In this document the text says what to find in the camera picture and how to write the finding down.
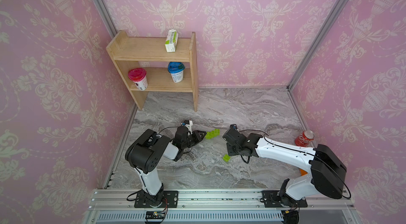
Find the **blue lid cup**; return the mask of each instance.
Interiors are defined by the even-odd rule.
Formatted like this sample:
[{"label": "blue lid cup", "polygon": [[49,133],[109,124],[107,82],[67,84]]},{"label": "blue lid cup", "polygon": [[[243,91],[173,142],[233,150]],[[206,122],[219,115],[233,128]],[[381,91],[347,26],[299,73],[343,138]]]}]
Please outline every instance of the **blue lid cup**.
[{"label": "blue lid cup", "polygon": [[183,80],[183,70],[185,65],[181,62],[170,62],[168,65],[168,71],[172,76],[173,82],[178,83]]}]

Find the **pink damask wallpaper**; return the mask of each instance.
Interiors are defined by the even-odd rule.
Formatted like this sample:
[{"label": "pink damask wallpaper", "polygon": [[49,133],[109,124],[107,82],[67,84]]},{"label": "pink damask wallpaper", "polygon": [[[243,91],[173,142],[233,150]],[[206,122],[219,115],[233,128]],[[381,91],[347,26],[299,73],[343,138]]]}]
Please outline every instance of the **pink damask wallpaper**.
[{"label": "pink damask wallpaper", "polygon": [[116,28],[131,36],[195,31],[200,85],[254,86],[287,85],[335,0],[104,2]]},{"label": "pink damask wallpaper", "polygon": [[0,0],[0,223],[79,224],[133,101],[92,0]]},{"label": "pink damask wallpaper", "polygon": [[404,223],[406,0],[349,0],[294,95],[348,167],[364,224]]}]

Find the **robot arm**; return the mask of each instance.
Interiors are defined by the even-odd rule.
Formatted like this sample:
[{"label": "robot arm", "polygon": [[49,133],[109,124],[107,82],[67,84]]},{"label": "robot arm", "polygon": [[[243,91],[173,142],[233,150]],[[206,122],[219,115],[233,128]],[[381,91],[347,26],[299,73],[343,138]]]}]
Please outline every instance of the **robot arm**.
[{"label": "robot arm", "polygon": [[156,166],[162,156],[178,161],[183,155],[184,149],[190,148],[203,140],[206,132],[192,132],[192,125],[192,121],[185,120],[177,128],[173,140],[147,129],[130,145],[125,153],[125,160],[137,172],[143,187],[141,191],[137,192],[137,200],[141,200],[153,207],[161,204],[164,185],[158,177]]},{"label": "robot arm", "polygon": [[238,132],[236,125],[231,125],[223,138],[227,141],[229,156],[276,159],[308,172],[296,179],[286,179],[278,197],[272,200],[295,206],[302,198],[318,193],[330,198],[342,197],[347,169],[325,145],[320,144],[317,148],[293,146],[255,133],[246,137]]}]

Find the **white carton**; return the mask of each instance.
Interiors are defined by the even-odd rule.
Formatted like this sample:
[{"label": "white carton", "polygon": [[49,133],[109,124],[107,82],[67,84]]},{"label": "white carton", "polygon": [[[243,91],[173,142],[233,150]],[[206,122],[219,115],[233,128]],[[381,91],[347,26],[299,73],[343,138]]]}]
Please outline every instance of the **white carton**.
[{"label": "white carton", "polygon": [[166,52],[175,52],[177,44],[178,34],[176,29],[171,29],[168,31],[168,36],[166,37],[165,48]]}]

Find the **green building block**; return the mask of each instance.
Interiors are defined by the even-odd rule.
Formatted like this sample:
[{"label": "green building block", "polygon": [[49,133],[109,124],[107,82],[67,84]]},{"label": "green building block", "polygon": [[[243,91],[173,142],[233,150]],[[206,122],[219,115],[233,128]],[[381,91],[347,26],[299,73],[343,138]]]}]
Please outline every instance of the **green building block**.
[{"label": "green building block", "polygon": [[228,156],[228,155],[223,156],[223,160],[224,160],[225,162],[228,162],[230,159],[231,159],[231,157]]},{"label": "green building block", "polygon": [[220,135],[220,130],[219,129],[214,129],[212,131],[208,131],[206,134],[206,139],[210,140],[216,136]]}]

